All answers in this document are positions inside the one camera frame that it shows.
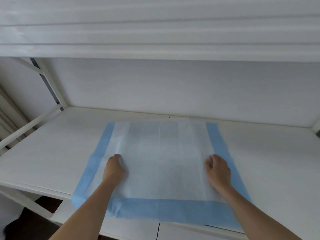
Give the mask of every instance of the white bunk bed frame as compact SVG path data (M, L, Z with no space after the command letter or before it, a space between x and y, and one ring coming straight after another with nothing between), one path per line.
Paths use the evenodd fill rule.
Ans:
M44 114L40 115L39 117L35 118L31 122L29 122L28 124L23 126L22 128L20 128L17 131L15 131L10 136L6 137L4 140L0 141L0 150L2 148L4 148L6 145L8 145L10 142L14 141L16 138L18 138L19 136L21 136L22 134L27 132L29 129L31 129L32 127L37 125L39 122L44 121L53 112L55 112L55 111L57 111L59 109L65 110L68 107L65 99L62 96L62 93L58 89L58 86L57 86L55 80L53 79L53 77L48 72L48 69L46 68L46 66L45 66L45 64L44 64L44 62L43 62L43 60L41 58L35 58L39 68L37 68L36 66L30 64L29 62L23 60L22 58L14 57L12 59L17 61L19 64L31 69L32 71L36 72L37 74L43 75L45 77L45 79L47 80L48 84L50 85L50 87L51 87L52 91L54 92L56 98L58 99L59 103L57 105L55 105L53 108L51 108L47 113L44 113ZM319 133L320 120L311 129L315 133ZM58 225L64 223L64 221L66 219L64 219L64 221L61 220L59 222L59 220L57 220L59 217L53 218L53 214L51 212L49 212L48 210L44 209L43 207L41 207L40 205L38 205L37 203L35 203L31 199L29 199L28 197L23 195L17 189L8 188L8 187L0 185L0 193L5 195L6 197L12 199L13 201L21 204L22 206L30 209L31 211L39 214L40 216L42 216L42 217L44 217L44 218L46 218L46 219L58 224ZM34 192L33 190L30 190L28 188L26 188L24 190L27 190L27 191L30 191L30 192ZM61 194L61 195L57 195L57 198L64 198L64 197ZM210 234L210 235L218 236L218 237L219 236L220 237L225 237L225 238L228 238L228 239L247 239L245 234L239 233L239 232L235 232L235 231L232 231L232 230L227 230L227 229L220 229L220 228L210 227L210 226L183 225L183 224L177 224L177 223L167 223L167 224L178 226L178 227L185 228L185 229L192 230L192 231L199 232L199 233ZM114 236L114 235L108 234L108 233L105 233L105 235L106 236L110 236L110 237L116 237L116 238L119 238L119 239L125 239L125 238L117 237L117 236Z

